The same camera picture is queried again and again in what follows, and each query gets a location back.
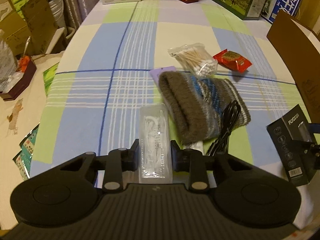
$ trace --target knitted hat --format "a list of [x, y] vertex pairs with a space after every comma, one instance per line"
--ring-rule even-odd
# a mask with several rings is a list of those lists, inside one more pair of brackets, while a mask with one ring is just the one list
[[190, 73], [163, 72], [159, 87], [183, 144], [217, 137], [222, 112], [233, 100], [241, 107], [235, 128], [251, 120], [238, 91], [227, 79], [196, 79]]

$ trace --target checkered tablecloth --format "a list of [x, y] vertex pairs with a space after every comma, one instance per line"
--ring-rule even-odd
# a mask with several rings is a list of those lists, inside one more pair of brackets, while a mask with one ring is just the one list
[[[269, 28], [264, 20], [242, 21], [211, 0], [99, 2], [59, 64], [41, 118], [31, 176], [86, 151], [106, 155], [130, 147], [138, 138], [139, 108], [161, 101], [148, 71], [180, 68], [167, 50], [196, 42], [211, 55], [229, 49], [253, 63], [244, 75], [218, 69], [217, 76], [233, 82], [252, 117], [232, 133], [229, 151], [280, 176], [282, 165], [266, 125], [298, 103], [306, 109], [266, 38]], [[177, 138], [172, 123], [171, 138]]]

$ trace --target orange object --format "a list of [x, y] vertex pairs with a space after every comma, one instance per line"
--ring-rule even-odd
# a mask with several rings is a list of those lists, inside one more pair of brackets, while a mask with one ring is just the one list
[[23, 56], [20, 60], [19, 60], [19, 70], [21, 72], [25, 72], [27, 69], [27, 66], [29, 64], [30, 61], [30, 57], [29, 56]]
[[228, 51], [227, 49], [214, 55], [213, 58], [218, 60], [219, 64], [222, 64], [231, 70], [239, 71], [240, 73], [244, 72], [252, 65], [249, 60], [239, 53]]

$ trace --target coiled black cord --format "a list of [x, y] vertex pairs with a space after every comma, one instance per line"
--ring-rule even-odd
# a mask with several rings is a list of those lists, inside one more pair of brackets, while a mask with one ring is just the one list
[[206, 155], [213, 156], [215, 152], [228, 153], [229, 136], [239, 119], [241, 112], [240, 105], [236, 100], [228, 104], [222, 113], [221, 133], [219, 137], [210, 145]]

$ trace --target purple card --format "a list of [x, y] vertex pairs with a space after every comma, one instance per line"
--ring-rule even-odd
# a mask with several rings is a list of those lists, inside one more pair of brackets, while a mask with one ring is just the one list
[[153, 81], [156, 83], [157, 86], [159, 86], [160, 74], [166, 71], [176, 71], [176, 68], [174, 66], [170, 66], [170, 67], [156, 68], [149, 71], [150, 76], [152, 77]]

